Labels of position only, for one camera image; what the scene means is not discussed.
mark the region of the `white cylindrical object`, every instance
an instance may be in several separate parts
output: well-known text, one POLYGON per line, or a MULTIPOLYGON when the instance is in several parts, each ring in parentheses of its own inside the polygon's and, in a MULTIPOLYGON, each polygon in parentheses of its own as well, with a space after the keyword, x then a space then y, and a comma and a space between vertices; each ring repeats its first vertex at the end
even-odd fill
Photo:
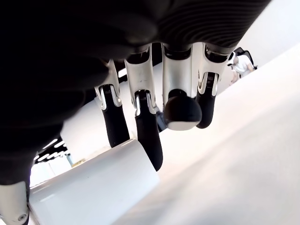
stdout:
POLYGON ((159 182, 137 140, 115 148, 31 190, 41 225, 109 225, 159 182))

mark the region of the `white wall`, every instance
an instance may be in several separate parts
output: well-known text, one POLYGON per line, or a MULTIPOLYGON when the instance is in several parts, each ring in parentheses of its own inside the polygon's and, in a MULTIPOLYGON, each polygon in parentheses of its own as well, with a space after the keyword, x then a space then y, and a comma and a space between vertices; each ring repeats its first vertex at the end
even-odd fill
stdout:
POLYGON ((259 67, 300 42, 300 1, 273 0, 238 46, 250 51, 259 67))

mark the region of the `black rubber fingertip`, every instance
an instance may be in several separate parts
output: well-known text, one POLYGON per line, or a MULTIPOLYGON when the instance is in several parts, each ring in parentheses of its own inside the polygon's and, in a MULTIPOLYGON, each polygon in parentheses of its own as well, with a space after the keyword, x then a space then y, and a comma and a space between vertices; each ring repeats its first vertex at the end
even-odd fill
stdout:
POLYGON ((202 119, 197 125, 198 128, 204 129, 211 124, 214 114, 215 98, 216 96, 212 96, 209 91, 206 91, 203 95, 197 92, 196 102, 198 102, 202 110, 202 119))
POLYGON ((137 140, 147 153, 153 167, 158 171, 163 164, 163 150, 159 139, 156 114, 149 112, 146 93, 140 95, 141 113, 135 117, 137 140))
POLYGON ((113 148, 130 139, 127 124, 125 121, 123 107, 116 107, 113 102, 110 85, 104 85, 106 109, 103 116, 110 146, 113 148))

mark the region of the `robotic hand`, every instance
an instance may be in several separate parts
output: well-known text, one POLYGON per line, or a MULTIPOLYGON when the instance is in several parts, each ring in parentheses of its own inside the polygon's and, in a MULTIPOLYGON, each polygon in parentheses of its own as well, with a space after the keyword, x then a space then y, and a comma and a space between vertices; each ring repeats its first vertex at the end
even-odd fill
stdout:
POLYGON ((227 57, 269 1, 7 2, 0 37, 3 221, 28 223, 33 159, 59 135, 63 121, 80 109, 85 90, 96 87, 103 101, 110 145, 129 139, 113 60, 125 60, 138 141, 154 168, 160 169, 151 43, 162 43, 168 128, 206 128, 227 57), (204 45, 198 84, 191 83, 195 42, 204 45), (195 100, 192 85, 198 87, 195 100))

